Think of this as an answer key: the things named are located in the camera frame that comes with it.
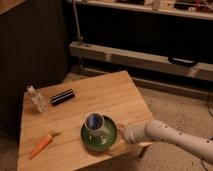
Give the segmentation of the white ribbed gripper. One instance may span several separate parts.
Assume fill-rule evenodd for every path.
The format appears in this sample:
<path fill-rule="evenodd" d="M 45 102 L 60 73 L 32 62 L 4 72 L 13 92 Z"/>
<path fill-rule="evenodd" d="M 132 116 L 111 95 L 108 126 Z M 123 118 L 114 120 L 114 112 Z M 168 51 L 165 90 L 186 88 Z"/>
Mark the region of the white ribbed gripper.
<path fill-rule="evenodd" d="M 129 144 L 138 144 L 146 139 L 144 124 L 128 125 L 124 129 L 124 140 Z"/>

